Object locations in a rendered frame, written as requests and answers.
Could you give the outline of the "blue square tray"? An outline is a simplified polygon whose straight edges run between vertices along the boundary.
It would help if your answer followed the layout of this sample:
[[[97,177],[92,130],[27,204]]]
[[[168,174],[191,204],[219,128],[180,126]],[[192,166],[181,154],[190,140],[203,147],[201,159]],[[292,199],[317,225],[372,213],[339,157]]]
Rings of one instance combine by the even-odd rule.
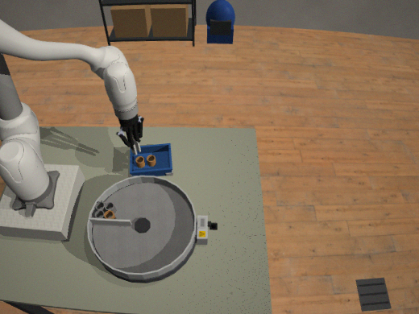
[[[140,149],[141,149],[141,152],[137,151],[137,155],[133,154],[134,167],[133,167],[133,162],[132,162],[132,171],[131,171],[132,151],[130,149],[131,177],[133,176],[173,176],[171,143],[140,146]],[[149,155],[154,155],[156,157],[156,165],[154,167],[150,167],[147,164],[147,157]],[[136,162],[135,162],[135,159],[139,156],[144,157],[145,166],[142,168],[137,167]]]

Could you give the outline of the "bronze bushing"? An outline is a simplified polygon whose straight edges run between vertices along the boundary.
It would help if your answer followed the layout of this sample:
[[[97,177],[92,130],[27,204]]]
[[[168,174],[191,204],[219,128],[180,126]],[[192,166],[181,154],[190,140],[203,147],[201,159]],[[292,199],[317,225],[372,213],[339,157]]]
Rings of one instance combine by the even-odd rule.
[[[137,167],[142,168],[145,166],[145,161],[144,161],[144,157],[139,156],[136,158],[136,163],[137,163]],[[141,162],[141,163],[140,163]]]
[[[112,217],[108,218],[109,216],[112,216]],[[111,210],[106,211],[105,214],[104,214],[104,217],[105,217],[105,219],[116,219],[113,211],[111,211]]]
[[[153,161],[152,161],[153,160]],[[150,167],[154,167],[155,165],[156,165],[156,158],[155,158],[155,156],[154,155],[149,155],[148,157],[147,157],[147,164],[148,164],[148,166],[150,166]]]

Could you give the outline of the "grey round turning table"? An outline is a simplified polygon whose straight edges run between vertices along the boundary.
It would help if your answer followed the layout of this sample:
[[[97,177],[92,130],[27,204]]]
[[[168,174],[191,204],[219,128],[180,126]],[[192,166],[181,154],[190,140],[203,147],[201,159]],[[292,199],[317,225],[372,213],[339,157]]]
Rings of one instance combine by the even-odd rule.
[[[95,217],[99,201],[114,203],[116,219]],[[87,223],[97,259],[111,274],[131,283],[151,283],[175,274],[196,243],[207,245],[208,227],[218,230],[218,223],[196,216],[187,193],[157,176],[127,178],[106,189]]]

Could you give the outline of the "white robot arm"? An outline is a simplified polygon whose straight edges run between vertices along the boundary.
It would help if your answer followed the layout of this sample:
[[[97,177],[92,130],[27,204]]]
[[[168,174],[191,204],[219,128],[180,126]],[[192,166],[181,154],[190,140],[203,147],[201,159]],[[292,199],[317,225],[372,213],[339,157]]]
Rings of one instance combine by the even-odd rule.
[[[20,101],[3,54],[38,61],[83,60],[102,80],[105,77],[106,93],[121,120],[132,119],[139,112],[137,88],[133,72],[118,48],[40,41],[0,19],[0,176],[17,194],[13,210],[26,209],[26,217],[32,218],[36,209],[54,208],[60,173],[46,172],[38,118],[29,105]]]

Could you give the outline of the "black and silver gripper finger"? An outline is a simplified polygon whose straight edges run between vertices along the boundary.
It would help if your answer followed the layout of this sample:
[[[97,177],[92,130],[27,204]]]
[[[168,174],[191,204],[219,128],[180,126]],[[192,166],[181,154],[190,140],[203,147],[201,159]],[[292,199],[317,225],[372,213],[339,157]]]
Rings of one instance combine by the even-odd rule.
[[[140,145],[139,145],[141,140],[139,140],[139,139],[143,137],[143,120],[144,120],[144,118],[142,118],[141,116],[138,116],[138,118],[139,118],[138,123],[137,124],[135,123],[133,125],[134,126],[133,138],[134,138],[134,144],[135,144],[136,150],[141,152]]]
[[[127,133],[127,138],[124,136],[124,133],[123,133],[122,129],[119,132],[117,132],[116,135],[119,136],[122,139],[122,141],[128,147],[131,148],[131,151],[132,151],[133,154],[137,155],[137,150],[136,150],[136,147],[135,147],[135,144],[134,144],[134,139],[133,139],[133,136],[132,136],[132,127],[129,126],[128,130],[129,130],[129,133],[126,132]]]

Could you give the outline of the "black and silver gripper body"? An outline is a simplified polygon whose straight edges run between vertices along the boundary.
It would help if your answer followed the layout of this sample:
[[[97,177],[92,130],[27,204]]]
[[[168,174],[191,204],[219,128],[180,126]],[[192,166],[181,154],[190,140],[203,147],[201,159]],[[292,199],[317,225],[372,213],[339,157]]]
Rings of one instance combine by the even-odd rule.
[[[129,126],[131,126],[132,127],[132,130],[134,130],[134,124],[136,123],[138,123],[138,121],[139,121],[139,118],[138,118],[138,114],[134,117],[134,118],[132,118],[132,119],[130,119],[130,120],[121,120],[121,119],[118,119],[119,120],[119,123],[120,123],[120,129],[122,129],[122,131],[125,131],[125,132],[127,132],[127,133],[129,133],[129,130],[128,130],[128,127]],[[138,120],[138,121],[137,121]]]

